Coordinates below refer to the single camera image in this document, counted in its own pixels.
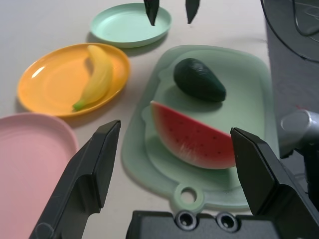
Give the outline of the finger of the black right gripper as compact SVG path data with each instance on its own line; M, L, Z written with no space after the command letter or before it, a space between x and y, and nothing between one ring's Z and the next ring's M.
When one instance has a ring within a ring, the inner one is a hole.
M187 15L187 23L191 24L197 15L198 9L200 5L200 0L186 0L185 1L185 9Z
M144 0L146 14L152 26L155 26L159 4L159 0Z

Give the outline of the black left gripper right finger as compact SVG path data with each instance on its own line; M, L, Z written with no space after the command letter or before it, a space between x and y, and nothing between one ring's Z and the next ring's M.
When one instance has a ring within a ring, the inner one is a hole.
M230 134L238 178L252 214L270 220L281 239L317 239L318 210L270 146L236 127Z

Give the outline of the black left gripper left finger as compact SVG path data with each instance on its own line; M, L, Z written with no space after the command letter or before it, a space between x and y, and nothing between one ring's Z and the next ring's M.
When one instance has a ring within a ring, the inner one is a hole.
M121 122L100 126L70 159L30 238L80 239L88 218L105 204Z

